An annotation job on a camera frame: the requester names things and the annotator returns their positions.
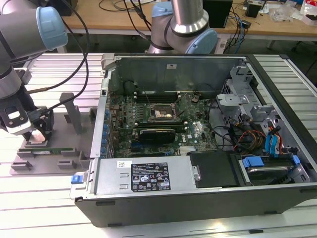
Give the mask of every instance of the computer tower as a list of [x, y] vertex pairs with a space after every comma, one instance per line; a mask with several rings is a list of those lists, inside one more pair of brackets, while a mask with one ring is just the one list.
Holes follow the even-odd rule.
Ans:
[[232, 0], [203, 0], [203, 8], [209, 15], [211, 28], [225, 28]]

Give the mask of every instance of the blue latch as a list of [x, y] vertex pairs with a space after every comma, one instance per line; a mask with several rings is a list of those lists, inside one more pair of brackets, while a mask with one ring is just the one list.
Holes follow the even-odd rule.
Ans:
[[71, 177], [71, 184], [81, 184], [81, 183], [84, 183], [83, 175], [73, 175]]
[[298, 158], [297, 155], [293, 155], [293, 160], [296, 165], [299, 165], [301, 163], [301, 160]]
[[264, 166], [264, 163], [260, 156], [248, 156], [242, 160], [242, 163], [245, 168]]

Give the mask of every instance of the black box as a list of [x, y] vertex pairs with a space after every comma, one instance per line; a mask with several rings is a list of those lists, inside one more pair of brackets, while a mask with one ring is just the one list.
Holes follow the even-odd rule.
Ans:
[[[77, 0], [66, 0], [73, 8], [77, 5]], [[70, 16], [72, 10], [69, 9], [61, 0], [50, 0], [50, 5], [54, 7], [61, 16]]]
[[209, 15], [211, 28], [225, 28], [232, 0], [203, 0], [203, 8]]

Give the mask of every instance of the label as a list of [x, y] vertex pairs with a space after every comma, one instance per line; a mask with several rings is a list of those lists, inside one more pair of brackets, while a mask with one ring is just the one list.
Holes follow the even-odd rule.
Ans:
[[117, 168], [130, 168], [132, 160], [127, 161], [117, 161]]
[[168, 64], [166, 69], [177, 69], [177, 64]]
[[51, 154], [50, 151], [32, 151], [33, 155], [49, 155]]
[[132, 164], [131, 190], [133, 192], [170, 190], [167, 163]]

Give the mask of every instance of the black connector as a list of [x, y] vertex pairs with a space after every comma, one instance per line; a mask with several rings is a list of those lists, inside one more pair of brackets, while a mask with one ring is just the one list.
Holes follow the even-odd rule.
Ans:
[[141, 9], [139, 9], [137, 6], [134, 7], [134, 10], [135, 12], [139, 15], [139, 17], [142, 19], [142, 20], [145, 20], [146, 17], [145, 15], [143, 14], [143, 12], [141, 11]]
[[269, 134], [274, 135], [275, 133], [277, 133], [277, 132], [280, 131], [280, 130], [281, 130], [281, 127], [278, 125], [276, 128], [274, 128], [273, 130], [271, 130], [271, 131], [269, 132]]
[[250, 26], [251, 26], [251, 22], [246, 21], [246, 20], [242, 20], [241, 23], [242, 23], [242, 27], [243, 27], [244, 29], [248, 29], [248, 28], [250, 28]]

